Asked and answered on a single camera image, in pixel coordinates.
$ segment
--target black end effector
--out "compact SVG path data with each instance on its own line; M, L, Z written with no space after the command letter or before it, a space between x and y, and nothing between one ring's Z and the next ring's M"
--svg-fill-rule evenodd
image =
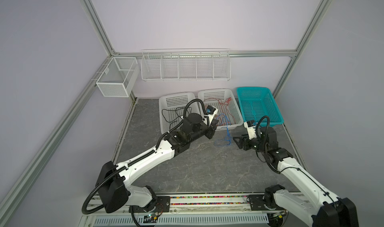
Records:
M210 112L214 112L216 109L212 106L208 106ZM208 139L212 139L215 130L217 128L218 120L212 119L209 126L203 122L203 117L197 113L191 113L183 119L183 125L180 130L169 133L164 140L172 145L172 149L175 150L175 156L179 153L189 149L190 143L196 139L206 136Z
M251 121L248 121L247 124L248 126L253 126L254 122L255 122L254 120L251 120ZM266 127L260 128L260 131L262 133L259 139L258 138L249 139L248 134L243 134L241 135L241 137L233 137L233 140L237 144L238 148L243 150L254 149L260 153L264 152L265 151L264 149L265 145L263 146L264 139L266 139L265 144L268 146L269 150L278 149L279 143L277 142L276 131L272 127L269 127L268 134L266 134L265 130L266 130Z
M115 171L116 166L112 161L105 163L101 168L96 186ZM124 177L116 175L99 189L98 193L107 213L120 209L128 201L131 193L125 188L124 180Z

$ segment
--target robotic arm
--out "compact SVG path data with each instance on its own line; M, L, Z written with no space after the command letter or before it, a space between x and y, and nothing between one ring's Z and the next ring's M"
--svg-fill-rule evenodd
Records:
M188 107L194 102L202 105L204 117L196 113L186 117ZM202 136L211 139L218 123L218 120L214 119L215 114L217 110L214 107L209 105L204 109L204 103L200 99L194 99L186 105L180 123L162 134L154 147L117 165L111 161L104 164L95 189L84 201L83 214L91 214L102 208L105 208L107 213L112 213L125 204L137 205L146 212L153 211L159 203L154 191L150 186L132 186L132 182L159 163L187 150L190 143L196 139ZM263 119L267 120L267 125L260 128L259 136L258 127ZM244 123L248 134L233 138L237 146L245 151L254 149L257 154L262 154L271 170L285 175L308 198L309 203L292 195L283 186L275 185L265 189L263 200L253 195L248 196L251 210L253 206L260 204L270 210L280 206L292 212L308 226L359 226L356 207L352 201L348 198L341 199L329 191L306 172L292 154L278 146L276 131L269 127L268 116L262 117L256 126L254 123L255 121ZM97 192L103 204L87 210L89 201Z
M188 107L194 102L201 104L204 118L196 113L191 113L186 117ZM82 213L92 214L102 208L105 208L107 213L112 213L125 204L137 205L146 212L155 209L157 196L151 187L137 187L131 184L151 168L189 149L190 143L196 139L202 136L211 139L218 123L218 120L214 119L215 114L217 114L217 109L213 106L209 105L205 109L204 103L200 99L191 100L185 106L180 123L162 134L154 147L117 165L114 165L112 161L104 164L95 189L84 201ZM89 201L97 192L103 204L87 210Z
M258 127L263 119L267 120L266 127ZM293 158L284 148L279 148L276 131L269 127L269 117L264 116L256 126L255 121L244 123L248 134L234 137L233 140L240 149L255 149L261 153L266 164L273 172L285 175L308 198L310 203L292 195L281 185L265 189L264 204L268 209L280 206L313 227L358 227L356 206L348 198L341 199L329 191ZM249 196L250 205L260 205L260 200Z

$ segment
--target red cable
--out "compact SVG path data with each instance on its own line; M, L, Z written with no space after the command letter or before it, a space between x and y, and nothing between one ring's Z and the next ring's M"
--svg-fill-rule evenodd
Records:
M231 112L230 112L229 109L228 109L228 106L229 106L230 102L232 101L232 98L231 98L231 97L227 98L227 99L225 100L225 102L223 102L223 100L221 100L221 99L215 99L215 98L205 99L204 101L208 101L208 100L216 100L216 101L220 104L220 110L221 110L221 113L223 113L223 114L226 114L226 113L230 114L230 115L232 116L233 121L234 121L235 124L236 124L236 119L235 119L235 117L231 114ZM221 119L219 118L219 120L220 120L220 124L219 124L218 126L225 125L225 124L223 123L223 118L224 118L224 117L222 117Z

